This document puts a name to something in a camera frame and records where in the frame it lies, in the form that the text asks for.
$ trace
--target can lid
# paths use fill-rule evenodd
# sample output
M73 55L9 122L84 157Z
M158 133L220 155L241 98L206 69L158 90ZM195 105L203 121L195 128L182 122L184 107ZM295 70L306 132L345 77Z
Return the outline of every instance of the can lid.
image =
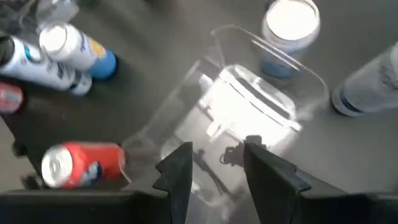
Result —
M310 0L279 0L268 10L267 25L278 37L299 40L319 26L319 11Z
M68 149L62 145L51 147L42 160L42 177L52 188L65 185L72 174L73 159Z
M11 36L0 37L0 66L7 64L14 55L15 45Z
M61 24L52 24L45 27L39 37L40 47L49 54L62 50L66 41L67 30Z

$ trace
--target table surface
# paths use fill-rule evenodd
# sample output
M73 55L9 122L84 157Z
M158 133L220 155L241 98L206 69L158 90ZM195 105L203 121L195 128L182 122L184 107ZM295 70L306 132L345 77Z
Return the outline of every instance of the table surface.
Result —
M322 28L303 63L333 89L398 40L398 1L318 0ZM264 0L101 1L72 21L119 57L117 74L77 98L22 84L27 104L2 116L37 166L66 140L122 142L140 130L203 53L212 29L259 33ZM396 110L347 118L332 108L305 125L285 158L349 192L398 190Z

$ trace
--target soda can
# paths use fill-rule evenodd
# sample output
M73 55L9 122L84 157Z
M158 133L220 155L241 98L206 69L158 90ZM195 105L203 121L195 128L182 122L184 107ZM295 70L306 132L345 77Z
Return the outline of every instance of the soda can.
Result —
M274 1L262 21L264 40L296 60L303 57L319 30L319 10L311 0ZM296 72L269 52L262 54L261 71L277 78L291 77Z
M70 24L58 22L45 26L39 43L51 59L94 78L108 78L116 70L115 55Z
M71 90L72 93L78 93L77 95L85 94L91 87L87 82L86 91L83 91L80 88L81 84L74 85L77 78L76 70L50 60L39 48L16 37L0 37L0 53L1 75L56 90Z
M17 86L0 83L0 112L14 113L24 101L22 90Z
M118 179L125 153L115 143L65 142L42 159L42 177L51 188L72 189L100 179Z

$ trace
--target clear plastic pitcher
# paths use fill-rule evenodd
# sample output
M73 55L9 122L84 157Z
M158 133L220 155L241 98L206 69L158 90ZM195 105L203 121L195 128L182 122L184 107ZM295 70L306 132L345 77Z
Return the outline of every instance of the clear plastic pitcher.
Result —
M122 143L129 158L123 174L134 183L183 142L193 142L187 223L229 223L236 213L247 212L241 209L252 205L243 141L258 136L264 150L281 156L302 121L328 101L318 75L261 38L234 25L217 28L211 36L208 52L147 126ZM297 75L281 79L261 72L264 58Z

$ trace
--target white bottle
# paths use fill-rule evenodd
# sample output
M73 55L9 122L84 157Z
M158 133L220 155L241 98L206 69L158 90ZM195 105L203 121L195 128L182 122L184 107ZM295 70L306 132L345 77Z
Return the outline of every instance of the white bottle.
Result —
M332 103L347 116L398 107L398 43L348 77Z

